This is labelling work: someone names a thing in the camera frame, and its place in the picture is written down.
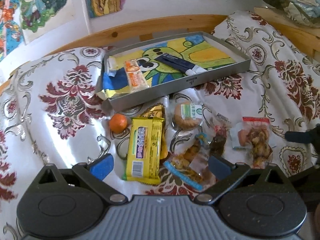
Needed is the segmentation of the dark blue tube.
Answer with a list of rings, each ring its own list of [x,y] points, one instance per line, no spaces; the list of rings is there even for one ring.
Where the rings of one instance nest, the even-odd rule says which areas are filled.
[[[167,66],[174,68],[175,70],[178,70],[187,76],[206,72],[204,68],[168,53],[159,55],[157,58],[155,58],[155,60],[166,64]]]

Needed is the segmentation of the small white blue packet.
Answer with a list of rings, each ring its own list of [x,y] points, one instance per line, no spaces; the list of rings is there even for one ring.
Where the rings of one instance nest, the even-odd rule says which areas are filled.
[[[106,65],[108,76],[115,77],[118,69],[116,58],[113,56],[109,56],[106,60]]]

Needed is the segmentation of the blue edged pastry packet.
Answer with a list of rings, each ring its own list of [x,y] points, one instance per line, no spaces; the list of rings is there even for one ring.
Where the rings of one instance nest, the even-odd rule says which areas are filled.
[[[216,183],[209,170],[209,141],[207,135],[195,135],[193,144],[184,153],[175,154],[164,162],[165,168],[181,181],[202,192]]]

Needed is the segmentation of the wooden bed frame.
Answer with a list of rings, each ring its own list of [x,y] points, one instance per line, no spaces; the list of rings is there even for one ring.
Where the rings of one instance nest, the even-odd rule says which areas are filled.
[[[285,35],[301,52],[319,62],[319,29],[306,27],[294,23],[276,9],[254,8],[249,12],[251,18],[267,22],[277,31]],[[203,31],[211,33],[214,28],[226,19],[226,15],[179,15],[153,18],[138,22],[112,27],[95,34],[90,34],[79,40],[71,42],[59,49],[52,51],[55,54],[63,50],[70,50],[85,45],[93,47],[106,47],[115,42],[125,41],[130,38],[139,38],[147,41],[154,38],[156,33],[167,31],[186,30],[187,32]]]

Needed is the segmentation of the grey rectangular tray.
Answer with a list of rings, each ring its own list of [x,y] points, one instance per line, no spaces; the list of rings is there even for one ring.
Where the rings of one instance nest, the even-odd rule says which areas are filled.
[[[108,52],[95,93],[122,111],[249,66],[248,56],[210,34],[171,35]]]

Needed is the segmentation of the colourful frog drawing paper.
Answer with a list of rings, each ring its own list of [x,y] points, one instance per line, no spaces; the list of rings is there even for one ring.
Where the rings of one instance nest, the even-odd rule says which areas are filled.
[[[117,95],[130,93],[124,68],[125,62],[128,60],[138,62],[149,87],[185,77],[186,75],[182,72],[155,60],[164,53],[182,58],[205,70],[236,63],[235,59],[228,55],[225,49],[210,44],[201,34],[156,42],[112,55],[116,58],[118,65],[115,77],[110,77],[107,74],[106,60],[109,55],[106,55],[104,70],[97,82],[96,95],[102,100],[106,100]]]

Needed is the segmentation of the mini sausages clear packet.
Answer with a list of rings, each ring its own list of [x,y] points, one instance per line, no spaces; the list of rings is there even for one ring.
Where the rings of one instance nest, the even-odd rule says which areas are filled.
[[[237,123],[229,130],[231,136],[232,147],[234,149],[249,148],[250,144],[247,140],[248,131],[244,128],[242,122]]]

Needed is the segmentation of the dark braised meat red packet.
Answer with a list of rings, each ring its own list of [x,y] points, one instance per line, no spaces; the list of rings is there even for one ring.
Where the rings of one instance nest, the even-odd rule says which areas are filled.
[[[220,113],[203,114],[201,132],[204,139],[205,155],[222,156],[227,141],[227,133],[231,128],[229,120]]]

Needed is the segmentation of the orange white snack packet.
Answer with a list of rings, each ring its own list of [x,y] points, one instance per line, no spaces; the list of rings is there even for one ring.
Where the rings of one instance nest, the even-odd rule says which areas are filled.
[[[149,85],[136,60],[126,61],[124,68],[129,84],[130,93],[138,92],[149,88]]]

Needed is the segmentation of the round biscuit green label packet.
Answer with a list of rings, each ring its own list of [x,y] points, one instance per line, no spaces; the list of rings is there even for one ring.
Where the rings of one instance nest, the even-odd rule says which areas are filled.
[[[202,124],[202,109],[203,105],[198,102],[184,101],[177,103],[173,111],[172,122],[182,130],[193,130]]]

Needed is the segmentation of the orange mandarin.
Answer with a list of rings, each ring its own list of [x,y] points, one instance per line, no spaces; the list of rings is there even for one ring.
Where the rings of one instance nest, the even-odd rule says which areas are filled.
[[[109,122],[110,130],[113,133],[119,134],[122,133],[127,128],[127,118],[126,116],[116,113]]]

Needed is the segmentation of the floral white bed sheet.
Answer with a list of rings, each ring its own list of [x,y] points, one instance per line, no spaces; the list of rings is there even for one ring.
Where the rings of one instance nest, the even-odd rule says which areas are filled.
[[[124,111],[128,118],[173,100],[200,100],[236,124],[243,116],[269,118],[276,147],[270,160],[288,176],[316,161],[312,146],[286,142],[289,130],[306,131],[319,122],[319,65],[300,52],[259,15],[236,12],[201,16],[203,31],[234,45],[252,59],[248,72],[179,90]],[[129,132],[108,129],[113,115],[95,94],[105,52],[90,44],[29,62],[16,71],[1,94],[1,239],[21,239],[16,207],[47,163],[69,168],[105,154],[115,168],[106,181],[133,194],[189,195],[197,191],[161,167],[157,186],[122,180]]]

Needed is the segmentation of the yellow wafer snack bar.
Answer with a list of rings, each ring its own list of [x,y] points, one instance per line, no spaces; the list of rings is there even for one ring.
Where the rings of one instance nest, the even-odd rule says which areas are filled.
[[[164,118],[132,119],[124,180],[158,185]]]

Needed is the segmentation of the gold foil snack packet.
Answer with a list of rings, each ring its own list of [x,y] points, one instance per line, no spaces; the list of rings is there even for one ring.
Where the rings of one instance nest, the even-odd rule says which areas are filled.
[[[158,103],[156,105],[153,105],[149,107],[147,110],[145,110],[139,117],[147,117],[147,118],[165,118],[165,109],[163,104]],[[165,139],[165,122],[163,124],[162,129],[162,138],[161,138],[161,153],[160,153],[160,159],[164,160],[168,156],[168,149],[167,149],[167,143]]]

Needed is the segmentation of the chicken feet red top packet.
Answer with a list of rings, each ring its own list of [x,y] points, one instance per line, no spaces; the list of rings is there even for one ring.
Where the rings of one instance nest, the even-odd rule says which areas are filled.
[[[273,152],[270,145],[270,121],[268,118],[243,116],[242,123],[248,131],[247,140],[250,147],[239,150],[248,150],[253,168],[264,168]]]

